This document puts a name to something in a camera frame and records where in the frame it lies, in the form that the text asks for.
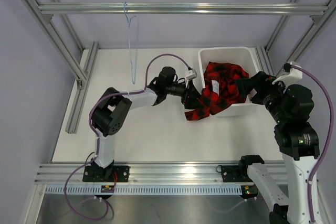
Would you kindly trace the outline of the red black plaid shirt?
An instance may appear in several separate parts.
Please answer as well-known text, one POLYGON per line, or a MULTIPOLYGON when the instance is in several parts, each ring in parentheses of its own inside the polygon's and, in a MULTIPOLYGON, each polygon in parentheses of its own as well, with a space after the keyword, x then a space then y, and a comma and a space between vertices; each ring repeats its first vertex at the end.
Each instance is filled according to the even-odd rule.
POLYGON ((203 74, 205 87, 199 102, 201 107, 185 112, 188 121, 198 121, 216 115, 233 104, 246 102, 239 95, 236 80, 248 79, 249 73, 232 63, 209 62, 203 74))

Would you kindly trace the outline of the light blue wire hanger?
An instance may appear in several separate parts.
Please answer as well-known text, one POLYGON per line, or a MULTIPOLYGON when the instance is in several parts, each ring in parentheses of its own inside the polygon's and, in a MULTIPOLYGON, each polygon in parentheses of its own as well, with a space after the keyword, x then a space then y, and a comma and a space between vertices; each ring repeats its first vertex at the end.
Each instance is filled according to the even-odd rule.
POLYGON ((138 51, 139 51, 139 16, 131 15, 128 9, 128 4, 123 3, 123 13, 128 26, 128 52, 130 59, 131 82, 136 84, 137 66, 138 66, 138 51))

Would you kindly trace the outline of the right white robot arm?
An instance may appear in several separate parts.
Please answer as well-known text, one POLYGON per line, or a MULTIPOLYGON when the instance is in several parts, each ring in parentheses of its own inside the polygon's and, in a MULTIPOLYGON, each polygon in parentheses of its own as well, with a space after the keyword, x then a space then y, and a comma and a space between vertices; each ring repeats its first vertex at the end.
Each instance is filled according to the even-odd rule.
POLYGON ((288 195, 284 195, 259 155, 242 156, 238 176, 252 180, 269 209, 270 223, 322 223, 317 179, 313 167, 320 155, 319 139, 309 124, 314 107, 311 91, 298 84, 302 73, 290 70, 278 78, 262 71, 236 80, 239 95, 252 91, 253 104, 264 105, 276 125, 275 140, 287 172, 288 195))

